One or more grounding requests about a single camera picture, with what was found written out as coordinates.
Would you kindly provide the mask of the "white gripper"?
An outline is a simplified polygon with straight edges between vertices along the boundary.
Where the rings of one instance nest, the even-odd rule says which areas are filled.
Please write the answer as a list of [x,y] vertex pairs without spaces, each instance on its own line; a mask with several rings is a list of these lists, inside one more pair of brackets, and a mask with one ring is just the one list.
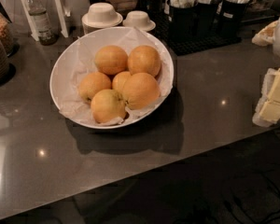
[[[252,43],[258,46],[273,44],[273,53],[280,58],[280,18],[261,29],[252,38]],[[280,68],[270,68],[264,76],[261,97],[252,118],[254,124],[260,127],[270,127],[280,120]]]

